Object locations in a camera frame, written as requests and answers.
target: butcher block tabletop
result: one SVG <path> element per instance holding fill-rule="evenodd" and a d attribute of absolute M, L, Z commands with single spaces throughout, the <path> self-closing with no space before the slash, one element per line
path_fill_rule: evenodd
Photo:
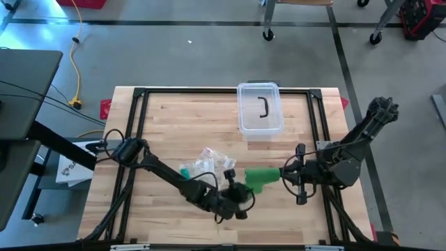
<path fill-rule="evenodd" d="M 107 119 L 105 132 L 117 128 L 125 132 L 134 87 L 118 86 Z M 336 88 L 322 88 L 325 114 L 332 140 L 341 139 L 348 128 Z M 151 152 L 178 170 L 181 163 L 195 161 L 209 147 L 237 160 L 236 179 L 244 181 L 245 169 L 282 167 L 299 143 L 314 150 L 307 100 L 304 95 L 281 94 L 284 131 L 271 142 L 246 142 L 238 129 L 236 94 L 151 93 L 148 98 L 143 139 Z M 132 136 L 137 131 L 141 101 L 137 105 Z M 317 105 L 316 118 L 322 136 Z M 110 134 L 110 139 L 119 135 Z M 118 164 L 109 160 L 96 165 L 78 237 L 90 234 L 110 207 Z M 342 190 L 344 207 L 365 236 L 372 238 L 367 208 L 358 180 Z M 118 212 L 114 236 L 121 221 Z M 333 209 L 337 235 L 339 221 Z M 304 206 L 295 203 L 282 182 L 266 185 L 256 195 L 255 207 L 246 220 L 225 220 L 217 225 L 212 213 L 185 201 L 178 190 L 156 175 L 138 169 L 125 239 L 138 243 L 168 244 L 318 244 L 329 240 L 321 189 Z"/>

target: clear plastic wrap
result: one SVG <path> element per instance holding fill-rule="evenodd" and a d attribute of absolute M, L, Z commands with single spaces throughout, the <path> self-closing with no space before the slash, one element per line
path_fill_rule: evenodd
<path fill-rule="evenodd" d="M 222 187 L 226 180 L 224 179 L 223 172 L 225 170 L 234 168 L 236 166 L 237 160 L 234 160 L 227 155 L 224 155 L 223 153 L 217 152 L 215 150 L 212 150 L 208 147 L 206 147 L 203 152 L 201 152 L 201 158 L 206 159 L 210 158 L 214 160 L 214 167 L 215 172 L 214 174 L 217 177 L 218 184 L 220 187 Z"/>
<path fill-rule="evenodd" d="M 198 159 L 196 162 L 180 164 L 180 173 L 186 178 L 193 178 L 204 172 L 215 173 L 214 160 L 212 158 Z M 215 180 L 211 175 L 203 175 L 197 180 L 215 185 Z"/>
<path fill-rule="evenodd" d="M 223 172 L 227 169 L 234 168 L 236 166 L 236 160 L 208 147 L 203 150 L 200 157 L 196 162 L 180 164 L 180 173 L 185 178 L 193 178 L 204 172 L 212 172 L 217 178 L 219 188 L 223 187 L 226 184 Z M 215 185 L 214 177 L 211 175 L 203 175 L 198 179 Z"/>

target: concrete floor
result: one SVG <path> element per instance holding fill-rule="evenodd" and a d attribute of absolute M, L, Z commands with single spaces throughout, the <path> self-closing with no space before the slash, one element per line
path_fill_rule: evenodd
<path fill-rule="evenodd" d="M 334 0 L 333 6 L 338 22 L 375 23 L 384 10 L 381 0 L 364 9 L 354 0 Z M 257 0 L 108 0 L 102 10 L 81 12 L 85 20 L 263 19 Z M 61 8 L 54 0 L 22 0 L 13 16 L 0 8 L 0 17 L 13 18 L 0 30 L 0 46 L 64 53 L 53 85 L 72 98 L 76 74 L 69 52 L 79 25 L 20 24 L 14 19 L 77 20 L 74 9 Z M 325 7 L 278 5 L 274 21 L 325 26 L 274 27 L 276 38 L 268 43 L 257 26 L 85 25 L 75 54 L 82 74 L 82 112 L 98 118 L 99 101 L 111 98 L 115 86 L 125 85 L 236 86 L 248 79 L 278 79 L 282 86 L 337 87 L 344 97 L 352 98 Z M 392 96 L 400 104 L 399 120 L 387 126 L 371 146 L 393 227 L 403 245 L 444 250 L 446 130 L 430 95 L 444 90 L 446 84 L 446 44 L 433 35 L 410 42 L 403 39 L 401 28 L 389 28 L 382 43 L 372 47 L 368 43 L 372 30 L 339 28 L 339 35 L 362 114 L 376 96 Z M 446 29 L 436 33 L 446 38 Z M 63 100 L 53 88 L 49 96 Z M 351 105 L 346 118 L 352 128 Z M 66 137 L 100 129 L 48 105 L 43 105 L 38 120 Z M 369 217 L 381 229 L 365 168 L 361 180 Z M 44 191 L 36 210 L 47 215 L 49 222 L 34 229 L 20 220 L 32 184 L 33 177 L 29 177 L 6 230 L 0 232 L 0 247 L 76 239 L 86 193 Z"/>

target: metal cart leg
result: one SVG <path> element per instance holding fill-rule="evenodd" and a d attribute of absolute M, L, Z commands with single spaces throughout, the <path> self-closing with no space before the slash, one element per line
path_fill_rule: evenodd
<path fill-rule="evenodd" d="M 381 32 L 392 17 L 398 12 L 405 1 L 406 0 L 393 0 L 392 3 L 386 1 L 387 9 L 381 16 L 379 23 L 376 25 L 375 31 L 370 35 L 370 43 L 372 45 L 377 45 L 379 42 L 381 42 L 383 39 Z"/>
<path fill-rule="evenodd" d="M 5 9 L 6 9 L 6 10 L 11 11 L 11 10 L 14 9 L 13 6 L 12 6 L 10 3 L 5 3 L 4 0 L 0 0 L 0 3 L 3 4 L 3 6 L 5 6 Z"/>
<path fill-rule="evenodd" d="M 369 0 L 357 0 L 357 5 L 361 8 L 364 8 L 367 4 L 369 4 Z"/>
<path fill-rule="evenodd" d="M 277 0 L 266 1 L 265 19 L 263 21 L 263 38 L 267 41 L 271 41 L 274 38 L 274 33 L 271 31 L 271 20 L 276 3 Z"/>

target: plastic container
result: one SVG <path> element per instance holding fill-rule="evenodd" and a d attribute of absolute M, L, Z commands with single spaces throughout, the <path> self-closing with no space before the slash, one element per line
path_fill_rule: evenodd
<path fill-rule="evenodd" d="M 245 139 L 263 141 L 284 129 L 279 87 L 275 83 L 242 83 L 237 87 L 238 127 Z"/>

